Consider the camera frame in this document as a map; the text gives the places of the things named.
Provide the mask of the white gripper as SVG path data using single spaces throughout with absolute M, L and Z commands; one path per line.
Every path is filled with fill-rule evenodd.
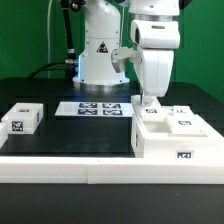
M 151 106 L 154 97 L 163 97 L 168 89 L 174 50 L 179 47 L 180 34 L 176 21 L 133 20 L 131 39 L 137 45 L 140 61 L 134 68 L 145 95 L 143 106 Z

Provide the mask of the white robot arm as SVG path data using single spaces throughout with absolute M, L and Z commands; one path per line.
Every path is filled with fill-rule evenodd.
M 111 89 L 126 84 L 126 63 L 134 64 L 147 105 L 166 94 L 174 50 L 180 34 L 175 18 L 184 8 L 182 0 L 115 0 L 126 6 L 131 48 L 121 45 L 121 15 L 106 0 L 87 0 L 84 5 L 85 47 L 79 56 L 73 84 L 88 89 Z

